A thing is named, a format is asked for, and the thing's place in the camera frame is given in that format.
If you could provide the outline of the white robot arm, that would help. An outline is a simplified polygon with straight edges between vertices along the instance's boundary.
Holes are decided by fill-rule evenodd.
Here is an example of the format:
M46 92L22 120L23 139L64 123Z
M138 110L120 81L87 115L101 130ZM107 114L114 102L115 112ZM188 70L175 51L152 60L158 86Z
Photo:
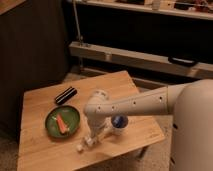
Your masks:
M92 137L112 116L173 116L169 171L213 171L213 79L170 85L111 100L95 91L84 107Z

